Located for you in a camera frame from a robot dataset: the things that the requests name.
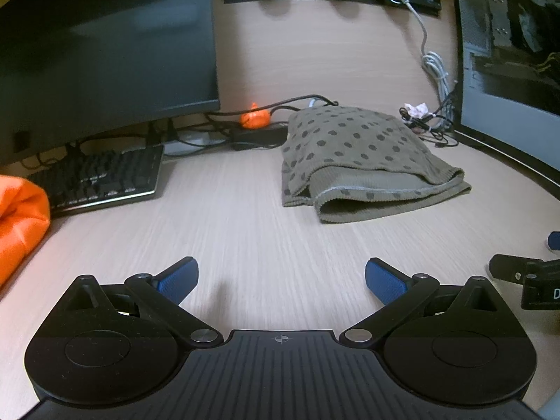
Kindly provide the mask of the olive polka dot sweater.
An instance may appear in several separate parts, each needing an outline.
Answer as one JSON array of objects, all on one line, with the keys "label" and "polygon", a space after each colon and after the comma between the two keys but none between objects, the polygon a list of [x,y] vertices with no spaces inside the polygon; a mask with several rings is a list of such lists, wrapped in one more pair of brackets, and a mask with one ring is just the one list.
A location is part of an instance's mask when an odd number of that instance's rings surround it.
[{"label": "olive polka dot sweater", "polygon": [[282,203],[323,223],[377,219],[470,191],[463,169],[435,156],[400,120],[357,107],[308,107],[288,119]]}]

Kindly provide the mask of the orange fabric bag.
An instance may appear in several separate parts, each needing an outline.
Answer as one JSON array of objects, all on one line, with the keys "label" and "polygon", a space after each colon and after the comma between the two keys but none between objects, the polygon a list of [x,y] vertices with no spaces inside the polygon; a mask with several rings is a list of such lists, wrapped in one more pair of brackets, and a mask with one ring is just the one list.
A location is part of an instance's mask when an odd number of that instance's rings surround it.
[{"label": "orange fabric bag", "polygon": [[47,193],[28,179],[1,175],[0,215],[0,282],[4,285],[47,233]]}]

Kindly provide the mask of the black keyboard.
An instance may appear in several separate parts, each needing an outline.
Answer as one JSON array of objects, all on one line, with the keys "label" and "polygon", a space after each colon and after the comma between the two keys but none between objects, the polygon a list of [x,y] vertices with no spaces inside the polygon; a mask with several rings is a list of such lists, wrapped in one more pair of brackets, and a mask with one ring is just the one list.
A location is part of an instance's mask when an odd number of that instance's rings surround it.
[{"label": "black keyboard", "polygon": [[45,191],[53,217],[82,214],[153,198],[162,158],[161,145],[67,157],[28,180]]}]

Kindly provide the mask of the crumpled white paper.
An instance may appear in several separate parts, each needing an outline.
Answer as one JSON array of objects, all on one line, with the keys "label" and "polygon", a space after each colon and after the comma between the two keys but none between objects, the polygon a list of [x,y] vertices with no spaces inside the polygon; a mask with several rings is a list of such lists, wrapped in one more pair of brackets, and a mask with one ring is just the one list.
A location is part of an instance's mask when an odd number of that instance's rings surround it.
[{"label": "crumpled white paper", "polygon": [[426,103],[420,103],[418,105],[405,103],[404,109],[407,115],[414,119],[421,119],[430,114],[429,107]]}]

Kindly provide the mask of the black computer tower case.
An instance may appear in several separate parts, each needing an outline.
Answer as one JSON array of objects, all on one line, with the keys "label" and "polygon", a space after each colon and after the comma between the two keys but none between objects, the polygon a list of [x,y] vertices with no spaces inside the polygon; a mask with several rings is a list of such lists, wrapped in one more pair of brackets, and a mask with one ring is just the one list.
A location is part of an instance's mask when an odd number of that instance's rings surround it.
[{"label": "black computer tower case", "polygon": [[454,0],[455,133],[559,194],[559,0]]}]

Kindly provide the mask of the orange pumpkin figurine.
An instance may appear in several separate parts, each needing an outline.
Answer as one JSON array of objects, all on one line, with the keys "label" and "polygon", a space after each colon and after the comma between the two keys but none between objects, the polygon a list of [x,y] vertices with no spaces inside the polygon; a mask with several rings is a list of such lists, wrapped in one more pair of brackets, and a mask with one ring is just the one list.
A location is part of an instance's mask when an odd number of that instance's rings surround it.
[{"label": "orange pumpkin figurine", "polygon": [[239,123],[244,129],[258,130],[270,125],[271,119],[271,112],[268,109],[259,110],[257,103],[252,103],[250,112],[239,117]]}]

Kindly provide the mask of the black computer monitor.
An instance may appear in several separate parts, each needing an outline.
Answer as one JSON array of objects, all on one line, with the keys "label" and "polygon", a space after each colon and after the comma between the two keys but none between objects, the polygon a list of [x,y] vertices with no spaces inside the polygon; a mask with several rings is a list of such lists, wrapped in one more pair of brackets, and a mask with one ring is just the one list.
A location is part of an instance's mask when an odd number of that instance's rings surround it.
[{"label": "black computer monitor", "polygon": [[1,0],[1,161],[219,107],[214,0]]}]

